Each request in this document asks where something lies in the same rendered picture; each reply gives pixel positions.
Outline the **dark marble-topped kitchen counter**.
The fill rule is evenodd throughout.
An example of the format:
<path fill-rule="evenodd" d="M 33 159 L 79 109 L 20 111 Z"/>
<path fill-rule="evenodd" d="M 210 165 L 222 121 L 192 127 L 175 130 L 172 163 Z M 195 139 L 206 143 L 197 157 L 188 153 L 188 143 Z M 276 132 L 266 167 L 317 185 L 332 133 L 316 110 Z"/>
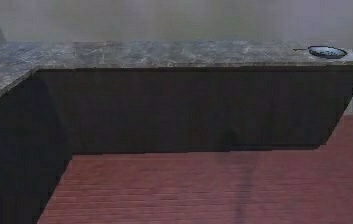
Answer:
<path fill-rule="evenodd" d="M 37 224 L 76 154 L 314 149 L 353 97 L 353 51 L 251 41 L 0 45 L 0 224 Z"/>

